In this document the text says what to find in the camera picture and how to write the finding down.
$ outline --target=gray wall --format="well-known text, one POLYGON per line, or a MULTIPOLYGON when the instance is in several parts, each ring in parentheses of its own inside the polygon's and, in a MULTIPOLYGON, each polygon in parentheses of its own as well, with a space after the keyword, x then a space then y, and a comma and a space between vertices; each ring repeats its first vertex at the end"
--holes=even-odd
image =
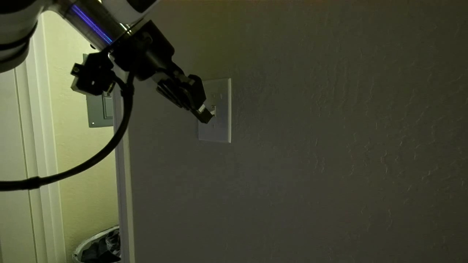
POLYGON ((418 2, 162 2, 233 143, 137 85, 137 262, 468 261, 468 2, 418 2))

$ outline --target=wall switch plate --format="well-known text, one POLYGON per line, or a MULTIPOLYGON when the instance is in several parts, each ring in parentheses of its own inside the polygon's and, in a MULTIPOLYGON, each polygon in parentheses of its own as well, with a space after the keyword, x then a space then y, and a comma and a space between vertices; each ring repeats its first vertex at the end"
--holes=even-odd
POLYGON ((231 143, 231 79, 203 81, 205 106, 214 114, 207 124, 198 122, 198 139, 231 143))

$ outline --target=robotic arm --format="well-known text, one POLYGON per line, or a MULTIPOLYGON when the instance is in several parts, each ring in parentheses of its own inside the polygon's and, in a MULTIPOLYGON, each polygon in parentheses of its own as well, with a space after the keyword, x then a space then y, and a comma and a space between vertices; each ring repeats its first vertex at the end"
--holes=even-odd
MULTIPOLYGON (((177 106, 189 110, 202 123, 212 114, 204 106, 202 81, 186 76, 172 61, 174 48, 152 21, 143 16, 158 0, 16 0, 0 3, 0 73, 22 63, 29 51, 38 16, 46 10, 61 15, 96 49, 110 54, 124 71, 133 71, 136 78, 153 77, 157 91, 177 106)), ((76 77, 72 88, 81 93, 100 95, 113 86, 97 74, 107 61, 91 58, 84 65, 73 67, 76 77), (91 83, 107 85, 100 89, 91 83)))

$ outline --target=blue light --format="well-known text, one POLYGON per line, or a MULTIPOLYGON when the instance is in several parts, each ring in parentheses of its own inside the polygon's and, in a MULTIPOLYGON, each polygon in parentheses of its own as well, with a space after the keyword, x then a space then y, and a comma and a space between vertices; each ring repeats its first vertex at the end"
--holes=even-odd
POLYGON ((112 40, 78 6, 73 5, 72 10, 107 44, 112 43, 112 40))

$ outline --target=yellow wall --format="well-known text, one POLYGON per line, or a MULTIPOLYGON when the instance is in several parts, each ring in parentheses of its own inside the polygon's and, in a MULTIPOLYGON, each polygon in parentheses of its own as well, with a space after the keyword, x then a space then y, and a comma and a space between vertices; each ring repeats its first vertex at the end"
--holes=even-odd
MULTIPOLYGON (((70 89, 70 69, 89 43, 57 14, 44 14, 57 163, 64 171, 97 153, 112 137, 112 127, 89 128, 86 98, 70 89)), ((60 182, 68 261, 84 239, 118 223, 115 157, 60 182)))

